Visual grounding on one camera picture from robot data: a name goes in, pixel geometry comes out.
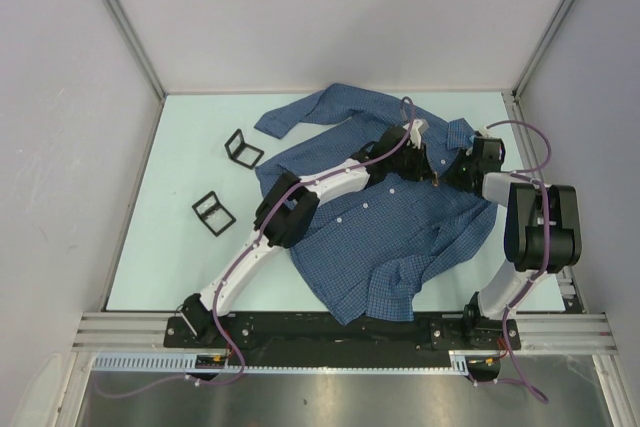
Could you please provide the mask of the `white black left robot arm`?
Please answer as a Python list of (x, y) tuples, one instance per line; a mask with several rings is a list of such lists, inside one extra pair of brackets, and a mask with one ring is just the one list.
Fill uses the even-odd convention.
[(282, 174), (257, 208), (244, 249), (214, 281), (182, 303), (179, 316), (187, 336), (202, 347), (214, 344), (222, 331), (217, 318), (230, 312), (262, 262), (303, 239), (319, 207), (370, 188), (389, 174), (414, 182), (433, 179), (423, 141), (428, 127), (424, 119), (393, 126), (333, 168), (301, 177)]

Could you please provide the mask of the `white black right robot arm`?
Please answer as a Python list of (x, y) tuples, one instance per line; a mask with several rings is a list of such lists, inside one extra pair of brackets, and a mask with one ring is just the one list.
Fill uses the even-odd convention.
[(489, 284), (476, 292), (459, 319), (432, 324), (434, 344), (489, 350), (511, 338), (512, 320), (536, 286), (567, 266), (582, 252), (577, 191), (548, 185), (518, 172), (501, 170), (503, 142), (477, 136), (461, 151), (444, 176), (448, 185), (506, 208), (505, 261)]

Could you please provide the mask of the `blue checked shirt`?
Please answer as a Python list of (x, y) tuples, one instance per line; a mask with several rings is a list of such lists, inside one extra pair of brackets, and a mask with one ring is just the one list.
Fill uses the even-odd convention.
[[(285, 172), (297, 176), (334, 169), (393, 126), (427, 123), (428, 161), (444, 174), (471, 146), (469, 123), (446, 121), (383, 93), (333, 84), (265, 113), (256, 130), (281, 139), (299, 123), (327, 131), (263, 162), (262, 193)], [(366, 315), (410, 321), (424, 283), (471, 259), (494, 228), (497, 207), (439, 181), (411, 182), (391, 173), (361, 192), (322, 205), (305, 237), (289, 253), (305, 282), (338, 322)]]

